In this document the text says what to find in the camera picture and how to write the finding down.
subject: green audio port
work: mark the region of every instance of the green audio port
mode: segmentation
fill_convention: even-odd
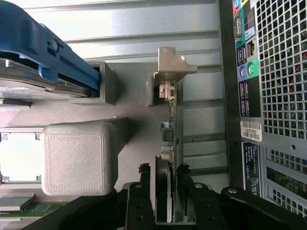
[[[251,62],[248,63],[247,69],[248,69],[248,75],[249,75],[249,76],[253,75],[253,73],[254,73],[254,64],[251,63]]]

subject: ethernet port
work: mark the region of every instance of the ethernet port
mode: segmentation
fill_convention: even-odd
[[[254,52],[255,52],[255,44],[254,44],[253,40],[250,41],[249,43],[247,43],[246,48],[247,48],[247,56],[248,56],[248,58],[253,56]]]

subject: barcode sticker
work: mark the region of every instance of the barcode sticker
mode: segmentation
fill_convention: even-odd
[[[241,121],[241,137],[261,142],[261,124],[259,122]]]

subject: white 3d-printed block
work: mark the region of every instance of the white 3d-printed block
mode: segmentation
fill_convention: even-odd
[[[50,196],[103,196],[118,179],[118,131],[103,121],[47,126],[42,189]]]

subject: green circuit board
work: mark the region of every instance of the green circuit board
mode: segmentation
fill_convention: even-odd
[[[0,212],[0,219],[42,217],[67,203],[31,203],[21,211]]]

